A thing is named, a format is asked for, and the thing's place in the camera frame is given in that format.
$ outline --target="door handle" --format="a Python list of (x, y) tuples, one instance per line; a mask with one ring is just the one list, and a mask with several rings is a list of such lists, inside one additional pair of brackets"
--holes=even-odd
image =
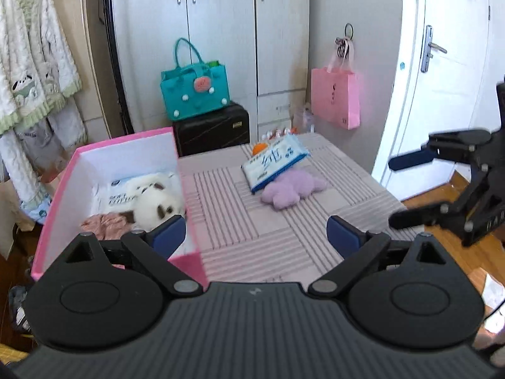
[(440, 47), (438, 44), (430, 43), (429, 45), (434, 50), (437, 50), (437, 51), (443, 52), (444, 54), (447, 54), (447, 50), (445, 48)]
[(426, 32), (424, 34), (424, 46), (423, 46), (423, 57), (421, 62), (421, 73), (427, 73), (428, 68), (430, 66), (430, 59), (433, 58), (433, 54), (431, 50), (437, 50), (447, 54), (447, 50), (445, 48), (440, 47), (438, 44), (432, 42), (433, 40), (433, 27), (426, 26)]

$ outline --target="white plush toy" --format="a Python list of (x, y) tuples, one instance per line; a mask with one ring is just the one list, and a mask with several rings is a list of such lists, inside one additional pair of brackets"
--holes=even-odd
[(135, 199), (133, 218), (137, 226), (147, 232), (175, 215), (185, 216), (184, 201), (174, 192), (155, 183)]
[(144, 175), (142, 177), (129, 180), (127, 194), (139, 196), (148, 188), (152, 188), (155, 185), (157, 185), (158, 188), (166, 188), (167, 190), (178, 194), (182, 193), (177, 176), (173, 173), (163, 173)]

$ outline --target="paper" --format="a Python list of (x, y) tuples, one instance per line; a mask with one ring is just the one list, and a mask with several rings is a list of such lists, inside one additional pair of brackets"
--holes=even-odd
[(486, 328), (486, 330), (489, 330), (489, 332), (491, 332), (492, 334), (500, 333), (503, 327), (505, 326), (505, 316), (503, 316), (502, 312), (505, 313), (505, 309), (503, 306), (500, 308), (499, 311), (491, 315), (484, 322), (484, 327)]
[(262, 190), (279, 174), (310, 155), (294, 135), (286, 135), (252, 157), (242, 170), (252, 193)]
[[(505, 298), (505, 288), (496, 282), (489, 274), (486, 275), (482, 300), (493, 311), (500, 306)], [(498, 334), (505, 327), (505, 305), (502, 305), (498, 311), (486, 319), (484, 322), (486, 330), (492, 334)]]
[(482, 300), (491, 309), (496, 309), (505, 299), (505, 288), (496, 282), (489, 274), (486, 275)]

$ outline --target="white door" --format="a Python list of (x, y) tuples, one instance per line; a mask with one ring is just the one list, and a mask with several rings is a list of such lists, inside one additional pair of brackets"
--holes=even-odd
[[(419, 150), (428, 135), (467, 129), (477, 101), (486, 57), (489, 0), (426, 0), (425, 26), (433, 27), (428, 72), (419, 72), (399, 154)], [(404, 200), (450, 180), (454, 164), (434, 161), (392, 173), (387, 189)]]
[[(175, 68), (173, 49), (189, 38), (186, 0), (112, 0), (121, 76), (136, 132), (167, 126), (161, 72)], [(191, 63), (181, 44), (181, 65)]]
[(305, 89), (309, 0), (256, 0), (256, 10), (258, 95)]
[[(231, 99), (240, 103), (256, 94), (254, 0), (187, 0), (189, 38), (205, 62), (226, 66)], [(193, 62), (198, 59), (192, 55)], [(257, 126), (256, 102), (241, 103)]]

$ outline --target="white tissue pack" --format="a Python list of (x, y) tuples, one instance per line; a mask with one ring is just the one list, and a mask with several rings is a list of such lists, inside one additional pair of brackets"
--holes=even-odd
[(296, 136), (286, 135), (243, 164), (242, 170), (252, 193), (256, 193), (308, 155)]

